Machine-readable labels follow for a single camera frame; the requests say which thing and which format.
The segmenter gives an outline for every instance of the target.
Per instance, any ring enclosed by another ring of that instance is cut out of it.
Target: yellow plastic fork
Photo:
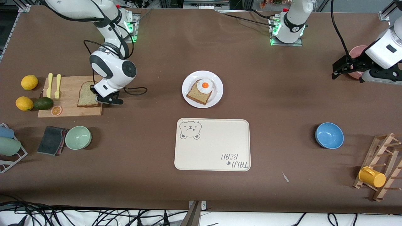
[[[57,81],[57,89],[56,92],[54,92],[54,98],[56,98],[56,100],[60,100],[60,83],[62,81],[62,75],[57,74],[56,77],[56,81]]]

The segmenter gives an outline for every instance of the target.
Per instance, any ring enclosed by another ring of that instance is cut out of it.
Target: table surface
[[[236,15],[264,22],[249,12]],[[339,13],[335,20],[350,49],[370,44],[388,25],[376,14]],[[82,41],[103,38],[91,23],[33,6],[0,63],[0,120],[29,153],[0,174],[0,193],[49,205],[184,209],[188,200],[207,200],[212,210],[400,213],[402,192],[389,191],[378,203],[368,200],[370,189],[352,184],[373,136],[402,132],[401,87],[331,80],[332,63],[344,52],[330,15],[312,13],[308,24],[302,47],[281,47],[269,45],[266,26],[213,10],[152,10],[130,58],[138,74],[129,86],[148,93],[122,93],[124,104],[105,107],[102,116],[38,119],[35,111],[18,110],[15,99],[38,97],[50,72],[90,75]],[[197,70],[214,72],[224,84],[221,101],[208,109],[191,107],[181,94],[184,78]],[[28,74],[39,77],[34,91],[20,87]],[[183,117],[247,120],[251,169],[177,170],[175,130]],[[315,128],[327,121],[345,134],[339,149],[315,142]],[[38,154],[47,125],[86,126],[92,142],[57,157]]]

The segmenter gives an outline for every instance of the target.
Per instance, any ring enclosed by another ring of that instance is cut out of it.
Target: orange slice
[[[61,106],[54,106],[51,108],[51,115],[58,116],[62,113],[63,108]]]

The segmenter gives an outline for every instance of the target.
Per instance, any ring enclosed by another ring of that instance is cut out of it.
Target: avocado
[[[33,107],[38,110],[49,110],[53,107],[53,100],[49,97],[41,97],[33,103]]]

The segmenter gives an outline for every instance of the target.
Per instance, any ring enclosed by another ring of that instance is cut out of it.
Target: wooden cutting board
[[[95,76],[95,81],[99,82],[102,79],[101,76]],[[56,74],[53,75],[51,99],[54,102],[54,106],[60,105],[63,111],[58,116],[51,115],[50,110],[39,110],[38,118],[50,118],[50,117],[70,117],[70,116],[87,116],[87,115],[102,115],[102,104],[100,107],[77,107],[80,89],[85,82],[92,81],[92,76],[72,76],[63,77],[60,83],[60,100],[56,100],[54,92],[56,92]],[[43,96],[46,97],[46,90],[48,88],[48,78],[46,78],[45,87],[43,88]]]

